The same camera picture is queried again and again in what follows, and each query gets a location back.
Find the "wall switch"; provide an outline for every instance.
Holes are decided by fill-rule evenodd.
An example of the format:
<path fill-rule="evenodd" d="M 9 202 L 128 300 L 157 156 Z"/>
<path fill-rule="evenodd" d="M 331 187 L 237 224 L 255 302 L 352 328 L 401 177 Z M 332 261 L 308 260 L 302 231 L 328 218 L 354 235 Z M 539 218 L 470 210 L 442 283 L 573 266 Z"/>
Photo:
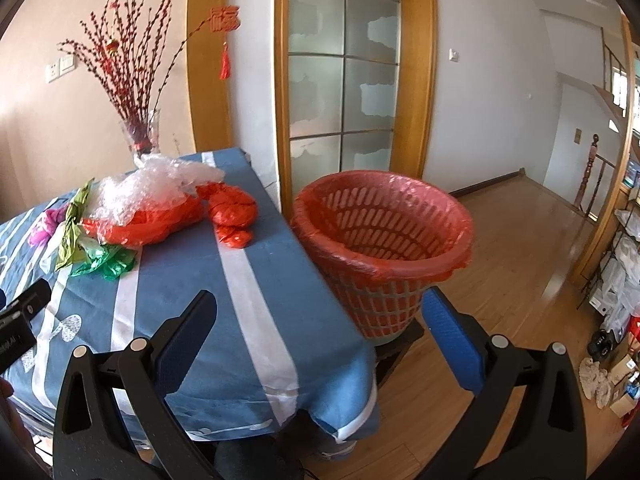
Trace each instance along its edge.
<path fill-rule="evenodd" d="M 76 56 L 74 54 L 66 54 L 60 58 L 60 75 L 65 75 L 76 68 Z"/>
<path fill-rule="evenodd" d="M 55 63 L 47 65 L 45 67 L 45 80 L 47 83 L 51 83 L 54 79 L 60 77 L 60 60 L 57 59 Z"/>

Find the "wooden baseboard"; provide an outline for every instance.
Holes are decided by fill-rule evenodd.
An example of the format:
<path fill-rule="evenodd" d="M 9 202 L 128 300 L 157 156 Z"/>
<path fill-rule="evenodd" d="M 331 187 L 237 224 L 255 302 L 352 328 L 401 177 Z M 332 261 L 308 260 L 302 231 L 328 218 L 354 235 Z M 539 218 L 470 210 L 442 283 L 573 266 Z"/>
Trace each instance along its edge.
<path fill-rule="evenodd" d="M 472 186 L 463 187 L 462 189 L 457 189 L 449 193 L 451 196 L 455 198 L 460 198 L 461 196 L 468 195 L 470 193 L 474 193 L 485 187 L 494 186 L 495 184 L 500 184 L 505 180 L 509 180 L 511 178 L 515 178 L 517 176 L 526 176 L 524 168 L 520 168 L 518 171 L 514 171 L 513 173 L 508 173 L 506 175 L 497 176 L 495 178 L 490 178 L 489 180 L 485 180 L 484 182 L 479 182 L 478 184 L 473 184 Z"/>

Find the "bubble wrap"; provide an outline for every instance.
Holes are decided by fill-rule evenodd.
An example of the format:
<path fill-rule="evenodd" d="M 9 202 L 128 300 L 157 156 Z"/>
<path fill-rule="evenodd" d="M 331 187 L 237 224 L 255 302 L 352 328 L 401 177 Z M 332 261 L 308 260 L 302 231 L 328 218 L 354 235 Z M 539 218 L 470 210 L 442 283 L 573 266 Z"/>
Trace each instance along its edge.
<path fill-rule="evenodd" d="M 225 172 L 201 162 L 152 153 L 136 160 L 137 171 L 102 179 L 89 195 L 86 218 L 125 226 L 139 210 L 173 208 L 196 195 L 196 186 L 222 182 Z"/>

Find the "blue tablecloth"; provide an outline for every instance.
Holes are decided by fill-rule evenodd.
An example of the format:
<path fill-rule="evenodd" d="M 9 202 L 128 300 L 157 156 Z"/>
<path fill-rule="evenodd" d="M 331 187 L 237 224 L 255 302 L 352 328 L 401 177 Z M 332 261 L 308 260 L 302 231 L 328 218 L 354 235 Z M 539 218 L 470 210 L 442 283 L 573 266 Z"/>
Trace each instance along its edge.
<path fill-rule="evenodd" d="M 0 288 L 9 300 L 36 279 L 52 286 L 49 306 L 33 321 L 37 346 L 5 374 L 18 408 L 52 428 L 73 349 L 123 349 L 178 316 L 201 289 L 218 301 L 218 320 L 180 390 L 167 402 L 195 440 L 273 433 L 307 410 L 338 441 L 378 426 L 374 351 L 360 336 L 306 257 L 237 148 L 185 157 L 226 171 L 225 182 L 257 201 L 254 241 L 244 250 L 217 243 L 209 219 L 145 246 L 140 264 L 117 282 L 70 278 L 70 267 L 45 273 L 44 247 L 26 242 L 42 211 L 72 193 L 0 225 Z M 116 390 L 132 437 L 145 437 L 124 392 Z"/>

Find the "red plastic basket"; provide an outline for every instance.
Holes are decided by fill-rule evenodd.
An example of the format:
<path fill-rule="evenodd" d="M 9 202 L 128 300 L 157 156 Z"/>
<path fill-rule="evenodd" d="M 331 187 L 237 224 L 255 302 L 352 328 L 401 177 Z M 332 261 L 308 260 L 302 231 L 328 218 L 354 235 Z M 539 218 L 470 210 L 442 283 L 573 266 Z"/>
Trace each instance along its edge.
<path fill-rule="evenodd" d="M 423 292 L 471 260 L 469 212 L 439 188 L 386 171 L 344 171 L 306 186 L 292 228 L 362 334 L 398 337 Z"/>

